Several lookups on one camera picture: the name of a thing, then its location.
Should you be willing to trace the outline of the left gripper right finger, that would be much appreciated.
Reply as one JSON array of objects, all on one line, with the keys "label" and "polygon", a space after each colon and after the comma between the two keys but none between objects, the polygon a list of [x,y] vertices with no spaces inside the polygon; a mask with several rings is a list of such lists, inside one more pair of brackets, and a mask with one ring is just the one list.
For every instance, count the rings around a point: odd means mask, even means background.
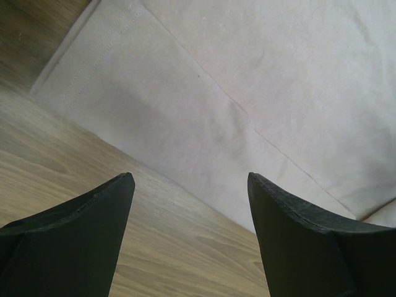
[{"label": "left gripper right finger", "polygon": [[337,215],[250,173],[271,296],[394,296],[395,229]]}]

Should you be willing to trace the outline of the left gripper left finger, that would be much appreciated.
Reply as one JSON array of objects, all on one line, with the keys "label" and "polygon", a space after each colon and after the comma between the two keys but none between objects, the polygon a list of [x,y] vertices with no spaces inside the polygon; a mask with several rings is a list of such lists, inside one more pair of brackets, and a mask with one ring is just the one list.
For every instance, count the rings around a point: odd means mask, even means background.
[{"label": "left gripper left finger", "polygon": [[1,227],[1,296],[108,296],[134,189],[122,173]]}]

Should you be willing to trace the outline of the beige t shirt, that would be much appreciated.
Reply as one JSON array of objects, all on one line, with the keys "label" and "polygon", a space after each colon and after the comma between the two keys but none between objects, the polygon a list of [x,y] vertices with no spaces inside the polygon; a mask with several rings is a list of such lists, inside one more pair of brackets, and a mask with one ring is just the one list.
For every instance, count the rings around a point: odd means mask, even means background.
[{"label": "beige t shirt", "polygon": [[94,1],[32,95],[249,230],[249,172],[395,226],[394,1]]}]

